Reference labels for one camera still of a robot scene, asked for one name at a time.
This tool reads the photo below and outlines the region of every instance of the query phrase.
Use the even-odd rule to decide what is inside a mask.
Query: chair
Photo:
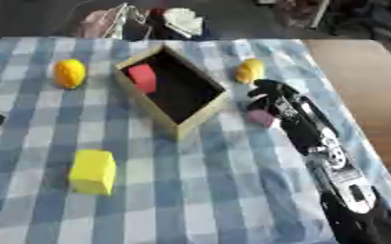
[[[333,1],[330,5],[329,14],[326,16],[329,33],[337,35],[338,29],[361,26],[366,29],[372,40],[377,39],[376,29],[382,29],[390,32],[389,40],[391,41],[391,26],[374,17],[377,8],[384,8],[384,6],[369,0]]]

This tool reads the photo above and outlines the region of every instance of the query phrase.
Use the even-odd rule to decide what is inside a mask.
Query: pink cube
[[[129,76],[145,94],[155,92],[155,73],[148,64],[129,68]]]

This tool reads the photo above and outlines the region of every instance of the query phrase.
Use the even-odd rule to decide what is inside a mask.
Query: open box
[[[129,68],[149,64],[156,90],[145,94],[129,77]],[[172,137],[188,132],[218,112],[227,92],[209,75],[171,48],[161,45],[115,65],[118,83]]]

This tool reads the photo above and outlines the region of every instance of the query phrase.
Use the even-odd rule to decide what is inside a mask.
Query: lemon
[[[76,59],[66,59],[54,65],[54,82],[63,88],[74,89],[81,85],[86,77],[86,68]]]
[[[255,80],[262,79],[264,68],[262,61],[251,58],[243,61],[237,68],[236,79],[243,84],[253,83]]]

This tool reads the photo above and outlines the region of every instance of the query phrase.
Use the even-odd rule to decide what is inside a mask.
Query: yellow cube
[[[110,195],[115,180],[113,155],[101,150],[76,152],[68,178],[79,193]]]

